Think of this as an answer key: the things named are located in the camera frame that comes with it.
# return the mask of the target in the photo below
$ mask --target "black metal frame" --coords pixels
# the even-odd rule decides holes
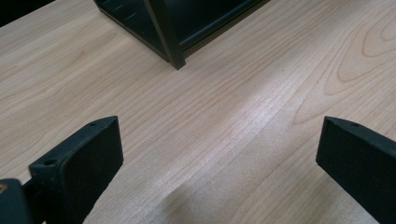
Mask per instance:
[[[117,117],[91,122],[30,164],[23,186],[0,180],[0,223],[83,223],[122,162]]]
[[[270,0],[94,0],[177,70],[185,58]]]
[[[317,163],[378,222],[396,223],[396,142],[327,117]]]

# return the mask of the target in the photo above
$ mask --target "wood grain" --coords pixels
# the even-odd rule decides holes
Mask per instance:
[[[325,115],[396,140],[396,3],[274,0],[176,71],[57,0],[0,28],[0,177],[118,115],[125,163],[85,223],[375,223],[315,163]]]

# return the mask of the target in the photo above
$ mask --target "black shelf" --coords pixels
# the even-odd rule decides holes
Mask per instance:
[[[99,9],[158,55],[184,59],[269,0],[94,0]]]

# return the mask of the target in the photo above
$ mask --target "black furniture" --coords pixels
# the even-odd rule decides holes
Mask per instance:
[[[54,0],[1,0],[0,27],[53,1]]]
[[[94,0],[176,69],[185,58],[269,0]]]

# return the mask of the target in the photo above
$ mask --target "mounting hole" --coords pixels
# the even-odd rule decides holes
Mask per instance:
[[[56,163],[55,159],[50,159],[50,160],[44,161],[44,165],[48,165],[48,166],[54,165],[55,163]]]
[[[6,191],[7,185],[6,184],[0,184],[0,194]]]

